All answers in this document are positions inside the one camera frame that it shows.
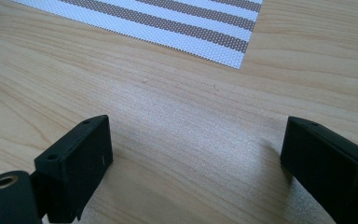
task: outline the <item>placemat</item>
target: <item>placemat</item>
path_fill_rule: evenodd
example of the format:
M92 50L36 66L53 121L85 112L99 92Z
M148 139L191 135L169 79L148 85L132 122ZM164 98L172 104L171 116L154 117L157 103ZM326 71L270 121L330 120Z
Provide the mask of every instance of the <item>placemat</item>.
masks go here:
M240 68L263 0L12 0Z

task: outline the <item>gray stripe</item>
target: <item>gray stripe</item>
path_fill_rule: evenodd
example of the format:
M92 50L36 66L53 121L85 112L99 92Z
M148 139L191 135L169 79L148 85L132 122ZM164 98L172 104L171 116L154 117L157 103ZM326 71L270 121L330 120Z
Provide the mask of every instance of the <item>gray stripe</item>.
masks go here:
M248 0L211 0L211 1L223 3L226 5L231 5L234 7L246 8L255 12L259 12L261 8L260 4Z
M187 25L177 21L169 21L155 16L150 16L141 12L130 10L124 7L117 7L107 3L95 0L60 0L64 3L79 7L88 8L107 15L119 17L128 21L135 21L144 25L157 27L162 30L176 32L182 35L189 35L198 39L203 39L229 49L239 52L245 52L248 42L222 33L200 28L193 25Z
M161 1L161 0L136 0L155 7L163 7L173 11L182 12L188 15L197 16L213 21L221 21L227 24L235 25L240 28L253 31L255 22L246 20L238 16L230 15L225 12L214 11L202 7L194 7L188 4L174 2L174 1Z

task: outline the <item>black object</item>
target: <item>black object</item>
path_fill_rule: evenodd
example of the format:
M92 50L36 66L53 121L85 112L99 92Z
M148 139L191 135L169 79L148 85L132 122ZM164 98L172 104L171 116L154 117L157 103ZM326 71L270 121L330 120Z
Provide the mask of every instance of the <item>black object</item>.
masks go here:
M113 162L109 118L86 119L34 160L31 175L0 175L0 223L80 219L84 207Z
M289 117L281 164L336 223L358 224L358 146L324 126Z

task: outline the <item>wood grain surface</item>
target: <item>wood grain surface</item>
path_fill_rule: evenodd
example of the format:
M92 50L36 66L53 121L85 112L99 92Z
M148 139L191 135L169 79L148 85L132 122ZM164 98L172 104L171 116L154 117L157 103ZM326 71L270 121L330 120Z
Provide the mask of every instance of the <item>wood grain surface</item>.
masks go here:
M236 70L0 0L0 174L101 114L80 223L334 223L279 156L289 115L358 144L358 1L266 0Z

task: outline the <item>striped placemat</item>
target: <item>striped placemat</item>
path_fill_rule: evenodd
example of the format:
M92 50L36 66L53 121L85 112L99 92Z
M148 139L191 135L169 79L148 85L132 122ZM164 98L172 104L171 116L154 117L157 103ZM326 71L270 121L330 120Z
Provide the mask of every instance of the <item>striped placemat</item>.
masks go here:
M240 68L263 0L12 0Z

